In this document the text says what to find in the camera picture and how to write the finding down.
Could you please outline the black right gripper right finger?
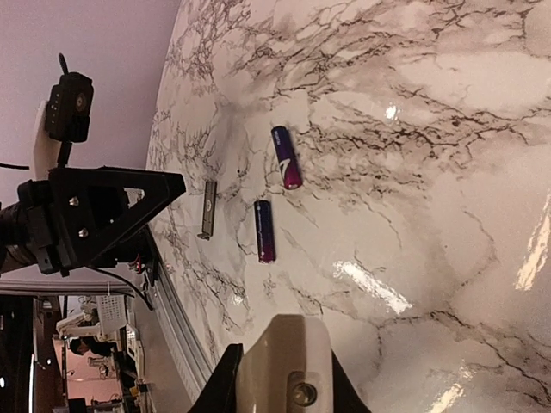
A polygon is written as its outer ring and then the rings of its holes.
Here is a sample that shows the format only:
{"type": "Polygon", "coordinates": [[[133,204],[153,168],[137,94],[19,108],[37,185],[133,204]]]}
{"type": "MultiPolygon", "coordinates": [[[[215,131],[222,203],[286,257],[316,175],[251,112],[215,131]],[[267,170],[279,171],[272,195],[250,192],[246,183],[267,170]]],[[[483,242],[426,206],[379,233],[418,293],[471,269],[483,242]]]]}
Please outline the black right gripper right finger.
{"type": "Polygon", "coordinates": [[[344,368],[334,352],[332,361],[332,390],[334,413],[371,413],[368,406],[358,396],[344,368]]]}

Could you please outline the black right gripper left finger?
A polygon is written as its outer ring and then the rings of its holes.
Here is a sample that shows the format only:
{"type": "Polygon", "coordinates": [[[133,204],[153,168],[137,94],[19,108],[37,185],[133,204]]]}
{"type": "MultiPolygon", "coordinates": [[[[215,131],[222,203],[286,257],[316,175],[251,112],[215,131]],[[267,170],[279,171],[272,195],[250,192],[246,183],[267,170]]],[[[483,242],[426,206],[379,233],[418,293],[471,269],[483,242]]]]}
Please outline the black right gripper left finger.
{"type": "Polygon", "coordinates": [[[243,358],[242,344],[227,346],[220,361],[188,413],[236,413],[236,378],[243,358]]]}

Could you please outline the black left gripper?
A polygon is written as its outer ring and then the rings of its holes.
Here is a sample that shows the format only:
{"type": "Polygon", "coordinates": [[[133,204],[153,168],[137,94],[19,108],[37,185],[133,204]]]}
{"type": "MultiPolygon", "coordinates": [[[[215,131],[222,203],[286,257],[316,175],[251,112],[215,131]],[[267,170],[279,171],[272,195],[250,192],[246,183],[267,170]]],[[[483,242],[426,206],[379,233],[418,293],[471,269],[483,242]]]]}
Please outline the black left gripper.
{"type": "Polygon", "coordinates": [[[186,191],[177,173],[56,168],[17,188],[15,262],[42,274],[152,263],[147,225],[186,191]]]}

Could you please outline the white remote control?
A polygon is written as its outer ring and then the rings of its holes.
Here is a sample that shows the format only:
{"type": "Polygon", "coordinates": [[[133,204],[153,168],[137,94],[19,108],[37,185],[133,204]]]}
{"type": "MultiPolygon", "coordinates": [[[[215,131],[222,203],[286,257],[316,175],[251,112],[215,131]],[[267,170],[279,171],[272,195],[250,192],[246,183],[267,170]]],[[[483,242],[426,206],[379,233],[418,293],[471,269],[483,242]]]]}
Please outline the white remote control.
{"type": "Polygon", "coordinates": [[[283,314],[242,358],[237,412],[333,412],[331,340],[318,318],[283,314]]]}

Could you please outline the grey battery cover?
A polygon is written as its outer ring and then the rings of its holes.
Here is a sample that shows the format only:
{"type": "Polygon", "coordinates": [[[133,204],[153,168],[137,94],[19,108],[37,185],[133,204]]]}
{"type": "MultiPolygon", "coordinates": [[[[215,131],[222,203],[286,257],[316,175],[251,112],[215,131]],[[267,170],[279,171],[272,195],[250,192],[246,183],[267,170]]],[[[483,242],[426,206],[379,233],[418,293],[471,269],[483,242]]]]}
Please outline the grey battery cover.
{"type": "Polygon", "coordinates": [[[216,190],[216,181],[206,181],[202,209],[201,232],[197,235],[199,239],[209,240],[214,234],[216,190]]]}

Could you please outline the black battery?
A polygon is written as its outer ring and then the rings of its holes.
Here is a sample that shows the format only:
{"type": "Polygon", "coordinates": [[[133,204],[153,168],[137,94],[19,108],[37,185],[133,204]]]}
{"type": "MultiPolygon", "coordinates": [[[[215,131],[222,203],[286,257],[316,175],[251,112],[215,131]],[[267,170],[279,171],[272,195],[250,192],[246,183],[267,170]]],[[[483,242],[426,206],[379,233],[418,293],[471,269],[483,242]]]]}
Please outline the black battery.
{"type": "Polygon", "coordinates": [[[276,260],[276,242],[271,203],[268,200],[256,200],[253,208],[258,261],[260,263],[274,262],[276,260]]]}
{"type": "Polygon", "coordinates": [[[275,126],[270,133],[283,186],[285,189],[297,189],[302,185],[302,178],[289,131],[285,126],[275,126]]]}

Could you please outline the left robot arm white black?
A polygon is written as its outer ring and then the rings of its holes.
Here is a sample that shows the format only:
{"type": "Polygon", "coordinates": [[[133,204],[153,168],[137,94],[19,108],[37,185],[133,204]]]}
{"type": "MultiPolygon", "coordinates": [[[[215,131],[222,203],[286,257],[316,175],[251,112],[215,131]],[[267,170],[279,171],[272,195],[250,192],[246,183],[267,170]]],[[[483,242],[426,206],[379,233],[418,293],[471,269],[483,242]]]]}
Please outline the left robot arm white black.
{"type": "Polygon", "coordinates": [[[43,274],[97,263],[115,253],[186,191],[183,176],[150,170],[55,168],[22,183],[1,211],[1,271],[43,274]]]}

